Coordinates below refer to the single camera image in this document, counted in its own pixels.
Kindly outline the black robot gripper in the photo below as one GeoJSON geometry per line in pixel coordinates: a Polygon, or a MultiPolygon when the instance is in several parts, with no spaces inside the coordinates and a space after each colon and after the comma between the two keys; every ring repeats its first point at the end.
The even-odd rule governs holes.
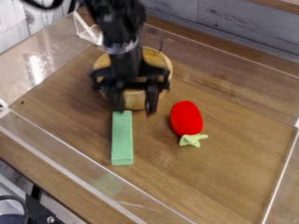
{"type": "Polygon", "coordinates": [[[145,108],[149,115],[157,112],[159,90],[171,87],[171,71],[167,68],[142,63],[138,73],[130,73],[127,68],[119,72],[113,66],[94,69],[90,73],[97,90],[107,90],[106,95],[113,109],[122,112],[126,108],[125,89],[146,89],[145,108]]]}

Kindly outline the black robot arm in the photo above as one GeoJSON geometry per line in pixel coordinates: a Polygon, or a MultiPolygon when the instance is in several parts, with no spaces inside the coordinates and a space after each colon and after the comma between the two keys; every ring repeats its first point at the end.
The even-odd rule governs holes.
{"type": "Polygon", "coordinates": [[[94,89],[107,97],[113,109],[126,109],[125,91],[145,90],[149,115],[158,109],[159,94],[170,87],[170,70],[151,65],[145,58],[141,31],[146,7],[141,0],[85,0],[89,12],[103,33],[103,47],[111,64],[94,69],[94,89]]]}

